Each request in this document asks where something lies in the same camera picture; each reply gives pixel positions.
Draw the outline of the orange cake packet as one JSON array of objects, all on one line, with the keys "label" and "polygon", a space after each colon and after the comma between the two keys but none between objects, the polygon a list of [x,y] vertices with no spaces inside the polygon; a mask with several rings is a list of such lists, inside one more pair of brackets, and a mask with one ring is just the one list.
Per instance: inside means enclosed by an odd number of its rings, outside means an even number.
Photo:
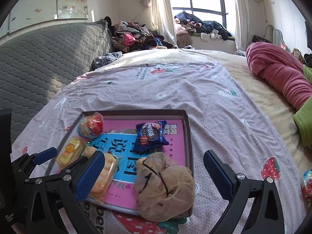
[{"label": "orange cake packet", "polygon": [[90,197],[99,198],[107,192],[120,162],[120,158],[111,152],[104,152],[103,154],[105,164],[89,194]]}]

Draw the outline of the beige fabric scrunchie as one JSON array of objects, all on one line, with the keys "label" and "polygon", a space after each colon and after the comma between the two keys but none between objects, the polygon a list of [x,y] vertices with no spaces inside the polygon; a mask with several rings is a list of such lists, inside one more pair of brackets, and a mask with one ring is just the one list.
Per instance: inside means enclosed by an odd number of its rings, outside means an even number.
[{"label": "beige fabric scrunchie", "polygon": [[188,167],[155,152],[137,160],[136,171],[136,205],[142,218],[163,222],[192,208],[195,181]]}]

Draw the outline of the yellow cake packet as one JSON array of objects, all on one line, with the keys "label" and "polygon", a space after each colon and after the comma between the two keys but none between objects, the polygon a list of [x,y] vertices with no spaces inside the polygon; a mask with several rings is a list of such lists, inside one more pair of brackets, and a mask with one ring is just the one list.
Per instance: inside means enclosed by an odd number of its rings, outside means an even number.
[{"label": "yellow cake packet", "polygon": [[69,142],[65,145],[62,152],[58,155],[56,161],[60,168],[65,168],[73,161],[75,161],[82,150],[84,149],[86,142],[79,139],[78,137],[73,136]]}]

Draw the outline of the round colourful snack ball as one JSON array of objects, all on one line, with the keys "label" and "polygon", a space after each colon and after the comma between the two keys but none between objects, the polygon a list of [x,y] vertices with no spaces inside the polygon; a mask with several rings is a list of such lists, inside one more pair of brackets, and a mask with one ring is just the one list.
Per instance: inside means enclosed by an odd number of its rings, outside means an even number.
[{"label": "round colourful snack ball", "polygon": [[77,133],[80,137],[94,139],[103,132],[103,117],[100,113],[95,112],[90,116],[84,116],[79,122]]}]

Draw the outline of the red white candy packet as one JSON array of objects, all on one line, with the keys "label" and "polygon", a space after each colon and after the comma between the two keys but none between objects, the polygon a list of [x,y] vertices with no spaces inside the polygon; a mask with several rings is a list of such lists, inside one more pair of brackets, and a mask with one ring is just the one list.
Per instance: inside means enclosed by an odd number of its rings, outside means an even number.
[{"label": "red white candy packet", "polygon": [[312,199],[312,170],[305,171],[301,178],[301,191],[308,211],[311,210]]}]

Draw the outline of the pink and blue book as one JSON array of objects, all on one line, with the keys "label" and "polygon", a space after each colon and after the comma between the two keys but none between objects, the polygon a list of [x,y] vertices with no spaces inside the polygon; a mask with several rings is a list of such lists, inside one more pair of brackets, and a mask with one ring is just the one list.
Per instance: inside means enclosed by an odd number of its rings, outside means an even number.
[{"label": "pink and blue book", "polygon": [[175,165],[187,165],[183,121],[181,119],[167,119],[163,131],[164,138],[169,143],[168,145],[139,152],[134,150],[137,139],[136,125],[151,122],[153,121],[105,121],[105,132],[92,139],[88,146],[94,147],[103,153],[113,154],[118,158],[119,163],[106,193],[101,197],[90,195],[87,198],[88,202],[110,210],[138,215],[136,200],[138,191],[134,186],[137,176],[137,164],[155,152],[162,152],[170,157]]}]

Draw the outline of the dark shallow box tray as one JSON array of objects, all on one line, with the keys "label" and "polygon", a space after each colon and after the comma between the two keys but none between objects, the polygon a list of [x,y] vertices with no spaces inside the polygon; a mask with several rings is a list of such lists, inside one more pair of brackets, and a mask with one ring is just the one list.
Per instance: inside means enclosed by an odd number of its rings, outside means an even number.
[{"label": "dark shallow box tray", "polygon": [[[193,170],[189,119],[185,110],[102,110],[100,114],[104,119],[103,133],[90,140],[89,144],[99,151],[112,152],[121,159],[107,192],[101,197],[88,197],[87,201],[110,210],[137,215],[137,191],[134,188],[136,162],[154,152],[163,152],[176,164]],[[164,138],[169,144],[153,150],[134,151],[136,125],[163,120],[167,121]]]}]

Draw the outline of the blue cookie packet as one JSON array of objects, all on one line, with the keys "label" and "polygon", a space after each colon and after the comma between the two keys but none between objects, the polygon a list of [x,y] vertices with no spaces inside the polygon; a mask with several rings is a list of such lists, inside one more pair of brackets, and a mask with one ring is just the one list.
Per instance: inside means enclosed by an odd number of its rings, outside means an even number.
[{"label": "blue cookie packet", "polygon": [[137,138],[133,151],[141,152],[169,145],[169,142],[164,138],[164,126],[166,126],[166,124],[167,121],[137,124]]}]

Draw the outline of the grey quilted headboard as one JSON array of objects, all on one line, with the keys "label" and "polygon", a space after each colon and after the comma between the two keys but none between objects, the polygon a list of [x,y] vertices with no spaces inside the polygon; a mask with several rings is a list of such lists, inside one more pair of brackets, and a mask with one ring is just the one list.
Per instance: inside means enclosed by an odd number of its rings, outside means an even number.
[{"label": "grey quilted headboard", "polygon": [[63,87],[113,49],[108,23],[44,27],[1,45],[1,109],[11,109],[11,141]]}]

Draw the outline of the dark patterned cloth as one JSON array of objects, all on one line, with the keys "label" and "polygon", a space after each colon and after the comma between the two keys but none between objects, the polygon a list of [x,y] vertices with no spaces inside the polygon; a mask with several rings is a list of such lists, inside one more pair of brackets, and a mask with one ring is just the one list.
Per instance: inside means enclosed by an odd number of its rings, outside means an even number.
[{"label": "dark patterned cloth", "polygon": [[110,63],[120,59],[123,53],[121,51],[108,53],[104,56],[95,58],[91,64],[90,71],[94,71],[102,66],[109,65]]}]

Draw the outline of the pink strawberry bed sheet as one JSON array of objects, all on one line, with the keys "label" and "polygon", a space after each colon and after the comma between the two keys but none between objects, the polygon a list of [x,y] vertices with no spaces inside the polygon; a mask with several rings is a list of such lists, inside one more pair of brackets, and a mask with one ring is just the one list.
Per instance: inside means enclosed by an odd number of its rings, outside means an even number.
[{"label": "pink strawberry bed sheet", "polygon": [[84,111],[117,112],[106,130],[128,133],[143,119],[168,122],[166,153],[183,161],[183,115],[189,119],[195,183],[192,216],[179,223],[152,223],[112,210],[99,210],[101,233],[209,233],[227,202],[203,163],[216,155],[237,172],[260,180],[271,176],[281,200],[285,233],[306,216],[298,168],[273,123],[222,66],[125,66],[81,75],[39,111],[12,145],[12,159],[57,147]]}]

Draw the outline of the green fleece blanket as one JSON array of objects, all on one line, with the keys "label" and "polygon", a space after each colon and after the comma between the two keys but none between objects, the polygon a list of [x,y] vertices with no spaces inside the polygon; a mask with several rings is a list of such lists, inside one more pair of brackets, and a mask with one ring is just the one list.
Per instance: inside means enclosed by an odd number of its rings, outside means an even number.
[{"label": "green fleece blanket", "polygon": [[299,128],[303,146],[308,147],[311,146],[311,68],[303,65],[302,71],[304,78],[296,91],[299,102],[293,119]]}]

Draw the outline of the right cream curtain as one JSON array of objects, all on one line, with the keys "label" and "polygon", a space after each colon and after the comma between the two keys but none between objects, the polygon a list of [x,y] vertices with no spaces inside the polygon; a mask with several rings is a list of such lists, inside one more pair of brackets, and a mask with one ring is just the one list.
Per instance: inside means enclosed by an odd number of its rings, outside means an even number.
[{"label": "right cream curtain", "polygon": [[234,0],[234,4],[236,17],[236,47],[240,51],[245,51],[245,49],[247,48],[249,37],[249,3],[248,0]]}]

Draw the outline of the left cream curtain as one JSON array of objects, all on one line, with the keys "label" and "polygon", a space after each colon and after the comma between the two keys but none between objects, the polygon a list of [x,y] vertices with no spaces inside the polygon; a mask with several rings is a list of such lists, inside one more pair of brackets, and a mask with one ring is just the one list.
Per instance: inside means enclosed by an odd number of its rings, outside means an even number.
[{"label": "left cream curtain", "polygon": [[173,45],[177,44],[174,17],[170,0],[140,0],[141,4],[151,10],[152,26],[164,39]]}]

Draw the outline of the floral wall painting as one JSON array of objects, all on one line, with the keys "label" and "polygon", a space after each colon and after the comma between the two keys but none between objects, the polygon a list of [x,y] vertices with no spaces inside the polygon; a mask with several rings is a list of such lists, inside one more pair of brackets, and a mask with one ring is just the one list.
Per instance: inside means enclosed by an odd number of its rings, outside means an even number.
[{"label": "floral wall painting", "polygon": [[19,0],[1,26],[1,36],[42,22],[87,18],[87,0]]}]

